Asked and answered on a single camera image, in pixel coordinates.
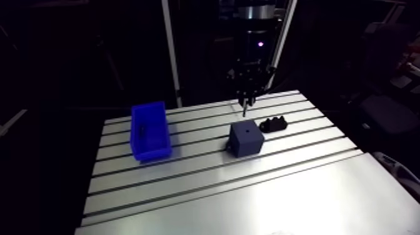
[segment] blue box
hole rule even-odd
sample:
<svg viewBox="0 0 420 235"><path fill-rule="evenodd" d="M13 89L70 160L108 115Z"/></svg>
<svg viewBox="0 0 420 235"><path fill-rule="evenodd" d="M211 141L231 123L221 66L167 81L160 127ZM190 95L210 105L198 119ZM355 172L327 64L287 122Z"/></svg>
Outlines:
<svg viewBox="0 0 420 235"><path fill-rule="evenodd" d="M257 154L264 143L264 136L253 120L231 124L229 145L237 157Z"/></svg>
<svg viewBox="0 0 420 235"><path fill-rule="evenodd" d="M165 103L153 102L131 108L130 145L138 161L151 161L171 155Z"/></svg>

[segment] aluminum table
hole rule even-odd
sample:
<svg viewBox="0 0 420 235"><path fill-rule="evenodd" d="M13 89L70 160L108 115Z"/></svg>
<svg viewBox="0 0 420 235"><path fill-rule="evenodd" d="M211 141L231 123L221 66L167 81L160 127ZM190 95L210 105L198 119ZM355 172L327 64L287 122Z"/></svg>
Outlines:
<svg viewBox="0 0 420 235"><path fill-rule="evenodd" d="M419 204L299 91L166 111L172 156L140 163L131 117L105 121L84 234L420 234ZM224 151L230 124L283 115L257 155Z"/></svg>

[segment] black bracket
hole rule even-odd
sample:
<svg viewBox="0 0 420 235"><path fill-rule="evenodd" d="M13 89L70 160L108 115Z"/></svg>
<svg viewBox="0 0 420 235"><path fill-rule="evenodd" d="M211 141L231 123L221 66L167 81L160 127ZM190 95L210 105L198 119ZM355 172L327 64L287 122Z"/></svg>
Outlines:
<svg viewBox="0 0 420 235"><path fill-rule="evenodd" d="M288 122L286 122L286 120L284 120L284 117L281 116L280 118L274 117L272 120L267 118L267 120L259 124L259 129L263 133L271 133L274 131L282 131L286 129L287 126Z"/></svg>

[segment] metal cylinder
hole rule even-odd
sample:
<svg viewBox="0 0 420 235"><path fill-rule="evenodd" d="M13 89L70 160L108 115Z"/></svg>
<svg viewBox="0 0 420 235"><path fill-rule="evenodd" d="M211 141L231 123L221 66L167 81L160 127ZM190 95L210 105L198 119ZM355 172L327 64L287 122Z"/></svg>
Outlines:
<svg viewBox="0 0 420 235"><path fill-rule="evenodd" d="M275 5L243 6L238 8L241 19L272 19Z"/></svg>

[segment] dark blue cube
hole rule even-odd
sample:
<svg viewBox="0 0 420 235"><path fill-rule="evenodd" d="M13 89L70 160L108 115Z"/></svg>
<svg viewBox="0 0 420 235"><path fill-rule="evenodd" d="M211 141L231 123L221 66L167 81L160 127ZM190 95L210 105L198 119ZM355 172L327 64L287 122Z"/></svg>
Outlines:
<svg viewBox="0 0 420 235"><path fill-rule="evenodd" d="M237 158L259 153L263 142L264 136L253 120L231 124L229 145Z"/></svg>

